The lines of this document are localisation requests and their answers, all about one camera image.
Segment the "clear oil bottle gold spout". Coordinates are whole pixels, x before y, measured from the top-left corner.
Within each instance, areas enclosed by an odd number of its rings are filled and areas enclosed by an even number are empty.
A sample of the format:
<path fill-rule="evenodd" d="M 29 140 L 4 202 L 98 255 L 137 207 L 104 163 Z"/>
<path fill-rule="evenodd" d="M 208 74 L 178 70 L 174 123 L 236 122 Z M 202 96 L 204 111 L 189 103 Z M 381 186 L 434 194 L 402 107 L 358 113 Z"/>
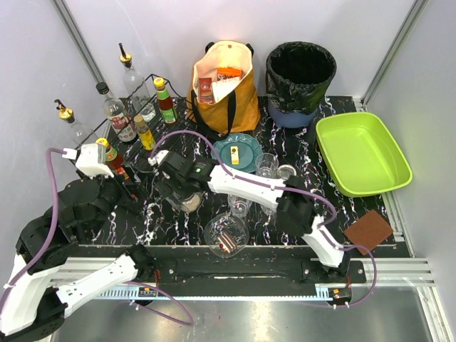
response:
<path fill-rule="evenodd" d="M 95 143 L 98 136 L 88 126 L 79 121 L 73 110 L 66 107 L 59 99 L 55 99 L 59 118 L 71 129 L 71 139 L 77 145 Z"/>

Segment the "red sauce bottle yellow cap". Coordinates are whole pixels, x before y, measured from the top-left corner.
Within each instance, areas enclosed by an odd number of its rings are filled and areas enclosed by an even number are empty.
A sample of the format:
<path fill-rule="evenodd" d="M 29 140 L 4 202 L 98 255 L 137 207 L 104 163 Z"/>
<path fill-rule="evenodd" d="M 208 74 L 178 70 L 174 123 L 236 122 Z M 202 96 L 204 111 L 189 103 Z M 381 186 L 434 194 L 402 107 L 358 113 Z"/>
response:
<path fill-rule="evenodd" d="M 123 176 L 125 180 L 130 177 L 123 167 L 123 156 L 108 142 L 106 138 L 98 138 L 96 143 L 105 147 L 105 163 L 114 175 Z"/>

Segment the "small yellow seasoning bottle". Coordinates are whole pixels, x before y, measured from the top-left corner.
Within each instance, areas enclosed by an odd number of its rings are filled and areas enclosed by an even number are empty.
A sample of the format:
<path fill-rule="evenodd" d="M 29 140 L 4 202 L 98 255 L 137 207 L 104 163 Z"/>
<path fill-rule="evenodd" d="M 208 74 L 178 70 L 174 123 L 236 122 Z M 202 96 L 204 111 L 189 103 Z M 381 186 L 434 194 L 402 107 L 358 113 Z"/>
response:
<path fill-rule="evenodd" d="M 147 123 L 145 122 L 144 117 L 141 114 L 137 114 L 133 120 L 142 146 L 145 150 L 153 150 L 153 148 L 155 147 L 155 139 Z"/>

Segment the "clear glass bowl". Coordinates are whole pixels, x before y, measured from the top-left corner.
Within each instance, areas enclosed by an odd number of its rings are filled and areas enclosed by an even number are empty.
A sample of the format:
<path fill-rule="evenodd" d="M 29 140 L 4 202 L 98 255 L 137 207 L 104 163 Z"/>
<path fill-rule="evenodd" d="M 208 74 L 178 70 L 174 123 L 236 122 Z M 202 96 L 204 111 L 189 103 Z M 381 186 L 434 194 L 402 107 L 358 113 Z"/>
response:
<path fill-rule="evenodd" d="M 204 228 L 204 242 L 223 259 L 238 254 L 249 242 L 249 230 L 242 219 L 231 212 L 217 215 Z"/>

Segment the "clear bottle black cap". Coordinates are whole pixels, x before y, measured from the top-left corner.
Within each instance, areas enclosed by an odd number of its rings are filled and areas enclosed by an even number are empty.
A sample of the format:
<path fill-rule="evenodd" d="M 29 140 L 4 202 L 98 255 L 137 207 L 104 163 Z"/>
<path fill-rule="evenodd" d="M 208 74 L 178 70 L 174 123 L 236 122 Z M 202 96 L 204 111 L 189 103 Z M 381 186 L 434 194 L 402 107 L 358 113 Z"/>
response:
<path fill-rule="evenodd" d="M 133 144 L 138 134 L 123 102 L 113 95 L 107 83 L 98 82 L 95 88 L 104 97 L 103 111 L 117 138 L 123 143 Z"/>

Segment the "teal ceramic plate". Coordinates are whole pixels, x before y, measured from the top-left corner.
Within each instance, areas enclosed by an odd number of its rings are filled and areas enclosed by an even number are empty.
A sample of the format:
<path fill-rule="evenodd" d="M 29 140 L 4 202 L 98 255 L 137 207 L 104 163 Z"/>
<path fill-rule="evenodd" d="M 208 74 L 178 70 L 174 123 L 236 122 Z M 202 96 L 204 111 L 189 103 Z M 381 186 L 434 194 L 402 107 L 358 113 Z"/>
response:
<path fill-rule="evenodd" d="M 232 163 L 233 147 L 238 149 L 239 163 L 237 165 Z M 231 134 L 226 139 L 217 141 L 214 148 L 224 164 L 247 173 L 255 173 L 256 159 L 263 153 L 259 141 L 244 133 Z"/>

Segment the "yellow cake slice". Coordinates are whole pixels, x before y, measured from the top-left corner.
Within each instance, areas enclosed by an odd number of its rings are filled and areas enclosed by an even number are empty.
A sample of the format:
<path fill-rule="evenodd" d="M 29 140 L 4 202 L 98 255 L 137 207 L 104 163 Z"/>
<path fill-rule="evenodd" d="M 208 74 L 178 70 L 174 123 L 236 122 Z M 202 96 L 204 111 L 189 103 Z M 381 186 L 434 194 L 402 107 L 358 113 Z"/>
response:
<path fill-rule="evenodd" d="M 239 164 L 239 148 L 235 145 L 230 147 L 230 156 L 231 156 L 231 163 L 233 165 Z"/>

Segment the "glass jar front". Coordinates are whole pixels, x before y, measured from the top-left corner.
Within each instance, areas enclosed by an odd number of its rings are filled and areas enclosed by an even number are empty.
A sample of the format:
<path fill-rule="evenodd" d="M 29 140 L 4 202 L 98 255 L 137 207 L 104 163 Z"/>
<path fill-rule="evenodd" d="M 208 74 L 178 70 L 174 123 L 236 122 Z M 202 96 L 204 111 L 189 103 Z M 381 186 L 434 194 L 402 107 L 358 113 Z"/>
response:
<path fill-rule="evenodd" d="M 191 213 L 195 212 L 202 203 L 202 193 L 193 192 L 190 195 L 179 195 L 174 193 L 171 198 L 172 206 L 180 211 Z"/>

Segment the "glass jar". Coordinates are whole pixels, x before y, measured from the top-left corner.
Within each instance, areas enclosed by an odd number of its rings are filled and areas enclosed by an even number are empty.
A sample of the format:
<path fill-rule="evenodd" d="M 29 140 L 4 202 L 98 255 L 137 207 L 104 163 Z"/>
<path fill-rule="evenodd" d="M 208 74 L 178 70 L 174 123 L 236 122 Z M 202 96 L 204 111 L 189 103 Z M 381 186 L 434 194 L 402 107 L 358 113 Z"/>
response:
<path fill-rule="evenodd" d="M 288 180 L 290 176 L 296 176 L 297 172 L 292 165 L 280 165 L 277 169 L 277 176 L 283 180 Z"/>
<path fill-rule="evenodd" d="M 191 213 L 195 212 L 202 203 L 202 193 L 193 192 L 190 195 L 179 195 L 174 193 L 171 198 L 172 206 L 180 211 Z"/>

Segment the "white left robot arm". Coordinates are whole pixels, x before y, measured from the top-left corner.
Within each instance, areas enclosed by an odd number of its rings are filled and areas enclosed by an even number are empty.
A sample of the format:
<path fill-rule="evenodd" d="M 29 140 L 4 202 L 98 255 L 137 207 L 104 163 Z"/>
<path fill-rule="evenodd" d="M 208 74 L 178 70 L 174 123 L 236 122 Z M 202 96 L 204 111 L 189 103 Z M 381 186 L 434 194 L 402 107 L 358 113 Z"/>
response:
<path fill-rule="evenodd" d="M 100 229 L 115 206 L 128 198 L 120 178 L 106 165 L 90 167 L 85 179 L 53 193 L 53 205 L 30 221 L 17 241 L 14 268 L 1 297 L 2 341 L 38 341 L 105 290 L 152 278 L 152 256 L 137 245 L 82 279 L 52 283 L 80 240 Z"/>

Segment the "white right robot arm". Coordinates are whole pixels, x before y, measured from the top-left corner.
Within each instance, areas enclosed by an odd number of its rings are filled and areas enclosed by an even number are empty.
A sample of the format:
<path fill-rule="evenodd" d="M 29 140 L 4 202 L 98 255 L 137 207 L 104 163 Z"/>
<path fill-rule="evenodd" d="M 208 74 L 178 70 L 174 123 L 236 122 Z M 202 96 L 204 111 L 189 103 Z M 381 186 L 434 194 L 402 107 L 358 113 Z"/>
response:
<path fill-rule="evenodd" d="M 256 202 L 276 213 L 281 231 L 302 238 L 312 248 L 320 262 L 318 279 L 338 281 L 347 275 L 350 257 L 328 231 L 330 221 L 317 213 L 318 196 L 304 190 L 300 177 L 260 177 L 210 158 L 191 160 L 168 150 L 157 152 L 148 162 L 159 175 L 155 189 L 180 210 L 199 192 Z"/>

